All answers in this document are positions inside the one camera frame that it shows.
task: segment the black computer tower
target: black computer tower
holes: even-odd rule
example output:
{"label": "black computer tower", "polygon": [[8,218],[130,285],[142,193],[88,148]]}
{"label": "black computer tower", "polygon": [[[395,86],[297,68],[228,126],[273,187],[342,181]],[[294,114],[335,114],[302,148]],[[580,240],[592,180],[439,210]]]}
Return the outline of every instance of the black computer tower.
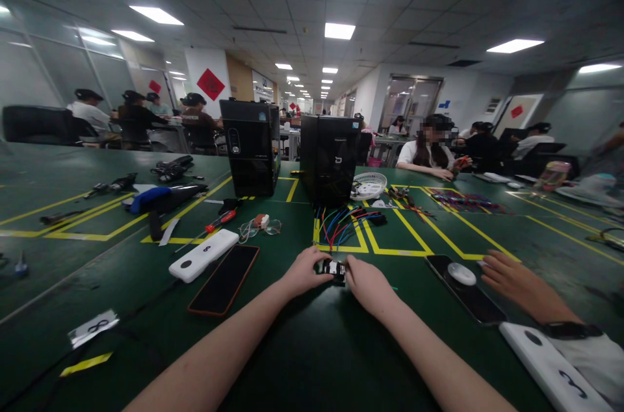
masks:
{"label": "black computer tower", "polygon": [[221,100],[236,196],[273,196],[280,174],[280,109],[271,103]]}
{"label": "black computer tower", "polygon": [[350,199],[361,129],[359,118],[301,119],[301,179],[312,205],[338,207]]}

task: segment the orange phone case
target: orange phone case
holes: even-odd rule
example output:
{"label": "orange phone case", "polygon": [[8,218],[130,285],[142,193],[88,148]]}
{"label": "orange phone case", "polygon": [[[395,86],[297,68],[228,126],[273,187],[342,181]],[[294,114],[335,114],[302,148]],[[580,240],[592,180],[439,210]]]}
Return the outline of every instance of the orange phone case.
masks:
{"label": "orange phone case", "polygon": [[[237,289],[236,289],[236,292],[234,292],[234,295],[232,295],[232,298],[230,299],[229,303],[227,304],[227,307],[226,307],[225,311],[224,311],[223,313],[213,313],[213,312],[211,312],[211,311],[198,311],[198,310],[193,310],[193,309],[191,309],[191,308],[190,308],[190,307],[191,307],[191,305],[193,304],[193,302],[195,301],[195,299],[198,297],[198,295],[199,295],[200,293],[202,293],[203,288],[204,288],[206,285],[208,285],[208,282],[210,282],[210,279],[212,279],[212,278],[215,276],[215,274],[219,271],[219,268],[221,267],[221,264],[223,264],[223,262],[224,262],[224,261],[225,261],[225,260],[229,257],[229,254],[232,252],[232,250],[233,250],[234,248],[236,248],[237,246],[246,246],[246,247],[249,247],[249,248],[255,248],[255,249],[256,249],[256,251],[255,251],[255,255],[253,256],[252,261],[249,263],[249,266],[247,267],[247,271],[245,271],[245,274],[243,275],[242,279],[240,279],[240,283],[239,283],[239,286],[238,286],[238,287],[237,287]],[[216,269],[214,270],[214,272],[211,274],[211,276],[210,276],[210,277],[208,277],[208,280],[206,281],[206,283],[205,283],[204,285],[202,285],[202,286],[201,286],[200,291],[199,291],[199,292],[197,292],[197,294],[195,295],[195,297],[193,297],[193,300],[191,300],[191,302],[188,304],[187,311],[188,311],[189,313],[194,313],[194,314],[196,314],[196,315],[203,315],[203,316],[221,316],[221,317],[225,316],[225,315],[228,313],[229,308],[232,306],[232,303],[234,303],[234,299],[236,298],[236,295],[238,295],[238,294],[239,294],[239,291],[241,290],[242,283],[243,283],[243,282],[245,282],[245,279],[247,278],[247,274],[249,274],[249,271],[250,271],[250,269],[252,268],[252,266],[254,265],[255,260],[258,258],[258,253],[259,253],[259,252],[260,252],[260,247],[259,247],[259,246],[239,245],[239,244],[232,246],[232,248],[231,248],[231,249],[227,252],[226,256],[225,256],[225,257],[221,260],[221,262],[219,263],[219,265],[216,267]]]}

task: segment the red diamond decoration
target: red diamond decoration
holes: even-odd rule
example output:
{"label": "red diamond decoration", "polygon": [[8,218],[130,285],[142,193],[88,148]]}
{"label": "red diamond decoration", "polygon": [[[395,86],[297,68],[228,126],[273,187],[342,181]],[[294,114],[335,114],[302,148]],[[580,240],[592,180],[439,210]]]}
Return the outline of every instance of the red diamond decoration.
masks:
{"label": "red diamond decoration", "polygon": [[522,115],[523,111],[524,110],[522,109],[522,105],[518,105],[512,110],[512,118],[517,118],[518,116]]}
{"label": "red diamond decoration", "polygon": [[197,81],[197,87],[202,89],[206,95],[215,101],[226,86],[223,82],[219,81],[219,78],[215,76],[211,70],[206,69],[201,75],[200,80]]}
{"label": "red diamond decoration", "polygon": [[162,89],[161,85],[158,82],[156,82],[156,81],[150,81],[149,82],[149,88],[150,88],[150,90],[153,90],[157,94],[160,94],[161,93],[161,89]]}

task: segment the green workbench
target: green workbench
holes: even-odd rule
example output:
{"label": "green workbench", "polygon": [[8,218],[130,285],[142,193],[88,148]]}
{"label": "green workbench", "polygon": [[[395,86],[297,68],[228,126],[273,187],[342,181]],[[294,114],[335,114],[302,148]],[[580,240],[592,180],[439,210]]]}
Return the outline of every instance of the green workbench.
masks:
{"label": "green workbench", "polygon": [[[67,333],[114,309],[120,317],[170,286],[172,252],[217,216],[218,204],[189,201],[167,246],[150,242],[145,219],[127,214],[122,195],[79,196],[98,183],[138,172],[138,183],[157,183],[150,168],[174,154],[0,144],[0,251],[10,259],[25,251],[31,273],[13,277],[0,269],[0,404],[70,350]],[[210,200],[232,198],[228,160],[195,156],[194,175],[204,175]],[[305,190],[282,162],[271,198],[247,198],[226,225],[237,228],[259,213],[283,222],[280,235],[258,235],[248,244],[260,254],[229,314],[277,280],[315,234],[315,216]],[[411,195],[437,216],[422,222],[409,210],[384,211],[389,223],[364,227],[345,248],[379,267],[398,295],[479,374],[520,411],[553,410],[497,328],[480,326],[427,267],[427,252],[475,262],[488,248],[502,248],[544,277],[585,321],[624,343],[624,303],[619,284],[624,259],[606,246],[586,242],[595,229],[612,226],[597,210],[553,196],[535,201],[461,175],[453,185],[404,170],[384,173],[391,185],[411,186]],[[487,196],[514,215],[449,212],[428,187],[454,187]],[[39,217],[91,207],[83,216],[45,231]],[[343,259],[346,253],[335,253]],[[115,334],[93,341],[86,358],[114,352],[102,365],[57,381],[59,365],[10,410],[32,410],[55,386],[49,410],[119,410],[158,373],[222,320],[188,313],[187,305],[209,277],[181,284],[122,326],[150,346]],[[532,325],[518,308],[481,282],[512,322]],[[424,382],[396,342],[355,301],[348,289],[326,286],[291,302],[280,314],[222,404],[222,410],[280,409],[437,410]]]}

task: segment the smartphone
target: smartphone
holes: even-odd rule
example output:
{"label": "smartphone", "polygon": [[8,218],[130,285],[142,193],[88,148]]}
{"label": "smartphone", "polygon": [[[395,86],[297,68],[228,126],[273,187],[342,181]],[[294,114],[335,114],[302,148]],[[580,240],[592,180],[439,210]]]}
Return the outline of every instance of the smartphone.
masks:
{"label": "smartphone", "polygon": [[479,287],[476,285],[464,285],[449,276],[447,268],[450,263],[453,263],[450,257],[446,255],[432,255],[425,257],[425,261],[479,323],[490,325],[507,321],[507,316]]}
{"label": "smartphone", "polygon": [[225,316],[260,252],[257,246],[234,245],[195,295],[187,311]]}

